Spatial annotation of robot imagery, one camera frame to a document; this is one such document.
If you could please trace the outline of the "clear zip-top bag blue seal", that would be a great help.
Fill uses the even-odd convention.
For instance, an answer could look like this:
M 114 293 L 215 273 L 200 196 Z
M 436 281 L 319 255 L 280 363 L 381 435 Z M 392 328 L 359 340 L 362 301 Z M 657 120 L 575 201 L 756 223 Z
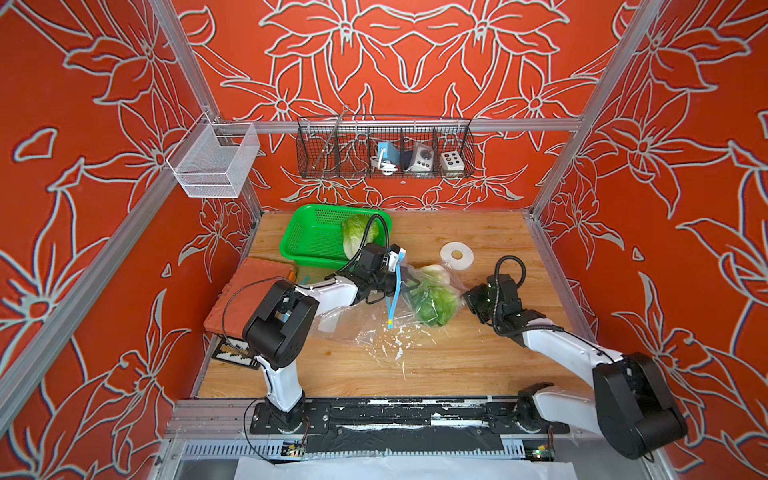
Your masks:
M 387 333 L 410 326 L 416 318 L 405 301 L 399 301 L 392 317 L 388 300 L 361 302 L 318 314 L 312 322 L 309 338 L 329 340 L 344 345 L 373 345 Z

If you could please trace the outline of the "green chinese cabbage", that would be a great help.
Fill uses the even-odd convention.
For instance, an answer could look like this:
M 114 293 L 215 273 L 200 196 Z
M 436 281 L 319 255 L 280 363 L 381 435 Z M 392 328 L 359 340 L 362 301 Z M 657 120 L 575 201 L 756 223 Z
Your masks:
M 341 223 L 341 232 L 344 254 L 351 260 L 360 249 L 361 243 L 367 245 L 378 238 L 380 221 L 374 219 L 370 222 L 370 216 L 353 215 Z
M 432 264 L 427 265 L 424 267 L 421 267 L 419 271 L 429 277 L 432 281 L 443 284 L 443 285 L 450 285 L 451 284 L 451 274 L 449 273 L 448 269 L 440 264 Z
M 411 288 L 408 300 L 417 319 L 429 327 L 444 327 L 463 306 L 459 290 L 432 282 Z

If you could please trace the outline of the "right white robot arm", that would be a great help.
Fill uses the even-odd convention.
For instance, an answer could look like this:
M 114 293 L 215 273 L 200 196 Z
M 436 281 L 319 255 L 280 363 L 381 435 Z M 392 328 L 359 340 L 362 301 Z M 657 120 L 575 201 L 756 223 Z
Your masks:
M 506 274 L 491 275 L 465 292 L 464 301 L 498 336 L 550 358 L 592 390 L 583 395 L 548 382 L 520 390 L 514 417 L 523 430 L 570 425 L 601 435 L 628 459 L 687 436 L 686 420 L 654 360 L 601 347 L 524 308 L 520 285 Z

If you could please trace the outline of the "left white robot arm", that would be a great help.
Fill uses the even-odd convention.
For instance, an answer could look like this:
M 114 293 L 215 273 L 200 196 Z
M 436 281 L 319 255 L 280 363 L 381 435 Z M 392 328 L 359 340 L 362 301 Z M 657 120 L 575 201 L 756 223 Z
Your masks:
M 303 422 L 306 395 L 296 360 L 315 318 L 338 316 L 373 292 L 394 308 L 403 286 L 405 260 L 404 248 L 371 243 L 322 282 L 302 286 L 275 279 L 246 323 L 242 338 L 263 369 L 266 408 L 278 429 L 292 432 Z

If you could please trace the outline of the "white tape roll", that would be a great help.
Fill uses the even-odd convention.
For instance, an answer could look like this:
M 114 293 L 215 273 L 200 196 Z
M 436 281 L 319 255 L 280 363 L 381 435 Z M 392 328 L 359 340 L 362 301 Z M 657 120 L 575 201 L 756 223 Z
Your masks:
M 463 271 L 474 263 L 474 252 L 465 243 L 453 241 L 446 243 L 440 249 L 441 260 L 450 268 Z

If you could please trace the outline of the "green perforated plastic basket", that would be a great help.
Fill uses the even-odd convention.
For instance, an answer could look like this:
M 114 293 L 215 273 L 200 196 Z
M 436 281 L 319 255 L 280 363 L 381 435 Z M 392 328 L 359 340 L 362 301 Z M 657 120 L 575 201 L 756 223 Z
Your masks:
M 341 223 L 358 214 L 381 215 L 388 233 L 392 233 L 392 218 L 386 212 L 339 205 L 308 204 L 294 212 L 280 242 L 280 253 L 300 266 L 338 270 L 348 261 L 342 246 Z

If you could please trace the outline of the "orange plastic tool case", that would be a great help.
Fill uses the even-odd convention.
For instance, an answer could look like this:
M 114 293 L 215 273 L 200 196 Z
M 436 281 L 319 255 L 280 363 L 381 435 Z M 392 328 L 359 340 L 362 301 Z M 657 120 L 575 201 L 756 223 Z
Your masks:
M 243 330 L 276 277 L 293 281 L 296 268 L 290 263 L 247 258 L 224 286 L 219 299 L 203 322 L 208 333 L 243 339 Z

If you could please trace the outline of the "white round-dial device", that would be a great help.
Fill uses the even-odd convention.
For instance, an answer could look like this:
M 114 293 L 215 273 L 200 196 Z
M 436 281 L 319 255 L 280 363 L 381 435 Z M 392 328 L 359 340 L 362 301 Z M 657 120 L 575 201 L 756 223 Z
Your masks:
M 431 172 L 434 164 L 434 158 L 435 155 L 432 147 L 426 144 L 417 143 L 412 151 L 407 172 L 415 174 L 426 174 Z

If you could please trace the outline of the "white button box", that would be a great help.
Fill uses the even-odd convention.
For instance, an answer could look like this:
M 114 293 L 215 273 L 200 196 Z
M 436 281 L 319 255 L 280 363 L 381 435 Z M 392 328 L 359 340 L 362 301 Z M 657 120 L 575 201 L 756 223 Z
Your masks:
M 465 163 L 458 150 L 444 151 L 440 154 L 442 174 L 446 178 L 461 178 L 465 173 Z

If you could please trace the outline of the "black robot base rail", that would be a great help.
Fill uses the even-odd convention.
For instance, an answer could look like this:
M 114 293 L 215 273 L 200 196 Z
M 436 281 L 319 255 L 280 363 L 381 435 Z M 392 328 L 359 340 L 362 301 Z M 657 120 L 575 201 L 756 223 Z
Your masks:
M 571 429 L 536 417 L 532 404 L 502 397 L 320 397 L 283 414 L 264 399 L 243 413 L 251 451 L 273 459 L 446 455 L 554 458 Z

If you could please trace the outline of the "white mesh wall basket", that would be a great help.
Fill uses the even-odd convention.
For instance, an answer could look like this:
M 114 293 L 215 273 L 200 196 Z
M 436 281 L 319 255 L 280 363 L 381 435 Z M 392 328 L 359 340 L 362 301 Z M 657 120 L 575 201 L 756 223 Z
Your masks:
M 176 181 L 190 198 L 240 196 L 261 143 L 249 126 L 238 144 L 225 145 L 209 123 L 196 125 L 168 159 Z

